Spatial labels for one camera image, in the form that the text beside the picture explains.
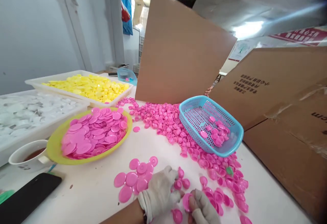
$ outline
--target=blue basket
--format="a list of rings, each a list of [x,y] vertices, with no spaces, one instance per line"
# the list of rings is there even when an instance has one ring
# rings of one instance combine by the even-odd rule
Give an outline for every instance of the blue basket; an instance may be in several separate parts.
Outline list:
[[[221,147],[215,146],[211,132],[205,129],[208,125],[216,127],[215,123],[209,121],[210,116],[216,121],[220,120],[231,131],[229,140]],[[180,121],[195,142],[207,153],[228,157],[238,149],[243,140],[244,129],[241,124],[224,108],[204,95],[189,98],[180,104]],[[206,139],[199,134],[202,130],[208,134]]]

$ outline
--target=green object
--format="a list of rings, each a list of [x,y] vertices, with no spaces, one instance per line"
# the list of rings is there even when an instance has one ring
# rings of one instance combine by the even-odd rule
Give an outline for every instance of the green object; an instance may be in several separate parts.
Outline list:
[[[2,204],[3,202],[5,202],[14,193],[15,193],[14,190],[9,190],[9,191],[6,191],[6,192],[3,192],[2,194],[0,194],[0,204]]]
[[[233,177],[233,175],[234,175],[234,172],[233,172],[233,170],[232,170],[232,168],[231,167],[227,167],[226,168],[226,172],[230,175],[230,176],[232,176]]]

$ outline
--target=table surface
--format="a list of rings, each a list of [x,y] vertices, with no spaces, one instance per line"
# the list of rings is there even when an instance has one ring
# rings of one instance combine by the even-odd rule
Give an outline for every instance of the table surface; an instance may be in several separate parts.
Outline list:
[[[136,87],[129,96],[135,97],[135,91]],[[57,165],[54,170],[65,174],[63,182],[24,223],[97,224],[103,221],[135,199],[135,196],[132,196],[127,203],[119,204],[120,188],[113,186],[113,180],[118,173],[130,171],[129,162],[133,158],[147,162],[151,156],[156,156],[158,165],[154,168],[154,173],[167,165],[171,165],[174,169],[180,166],[185,171],[185,177],[191,182],[191,187],[186,192],[194,188],[201,189],[199,177],[201,175],[207,177],[206,171],[190,157],[181,157],[178,144],[171,145],[165,136],[158,136],[155,130],[144,129],[142,121],[133,123],[133,126],[139,126],[141,131],[131,132],[122,146],[111,155],[83,165]],[[253,224],[312,223],[246,145],[241,144],[237,156],[242,165],[244,178],[249,181],[249,188],[245,192],[246,202],[249,205],[249,213],[246,215]],[[0,189],[17,191],[43,171],[28,174],[6,164],[0,168]],[[215,189],[218,184],[208,178],[208,186]],[[228,188],[223,190],[233,199]],[[224,215],[220,217],[222,224],[240,223],[240,212],[236,206],[234,208],[223,206],[223,209]],[[184,211],[182,212],[183,223],[187,223],[187,216]],[[171,213],[167,213],[153,223],[174,222]]]

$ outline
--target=white mug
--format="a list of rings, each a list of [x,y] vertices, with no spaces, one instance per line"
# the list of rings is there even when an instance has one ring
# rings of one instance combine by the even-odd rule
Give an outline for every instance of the white mug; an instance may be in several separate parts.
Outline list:
[[[38,171],[44,167],[50,167],[53,164],[53,161],[47,157],[47,143],[47,140],[32,141],[18,148],[13,154],[11,154],[8,162],[28,173]],[[24,162],[29,155],[42,148],[45,148],[43,152]]]

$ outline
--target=hand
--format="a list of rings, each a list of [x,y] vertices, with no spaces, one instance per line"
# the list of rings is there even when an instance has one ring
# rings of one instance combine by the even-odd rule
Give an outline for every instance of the hand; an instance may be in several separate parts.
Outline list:
[[[204,95],[209,97],[209,94],[211,93],[211,90],[213,89],[213,86],[211,86],[210,88],[208,88],[205,92]]]
[[[170,192],[175,180],[178,179],[178,172],[167,166],[164,170],[154,174],[147,190],[140,192],[138,200],[141,208],[147,216],[147,223],[159,216],[181,200],[184,192]]]
[[[191,213],[188,216],[189,224],[220,224],[217,210],[212,206],[208,197],[198,189],[191,192],[189,204]]]

